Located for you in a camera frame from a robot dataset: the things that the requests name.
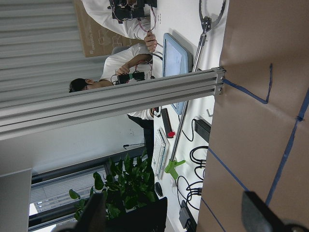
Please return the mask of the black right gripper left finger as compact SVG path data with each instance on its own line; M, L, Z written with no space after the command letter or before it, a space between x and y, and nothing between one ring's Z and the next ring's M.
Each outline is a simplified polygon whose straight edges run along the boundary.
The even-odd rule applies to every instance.
M105 227L105 198L103 193L95 193L91 196L81 219L73 229L73 232L102 232Z

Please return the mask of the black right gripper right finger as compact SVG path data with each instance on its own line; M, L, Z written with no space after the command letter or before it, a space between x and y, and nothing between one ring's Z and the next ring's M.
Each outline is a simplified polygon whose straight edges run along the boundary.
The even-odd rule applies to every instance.
M247 232L284 232L283 222L253 191L242 194L242 224Z

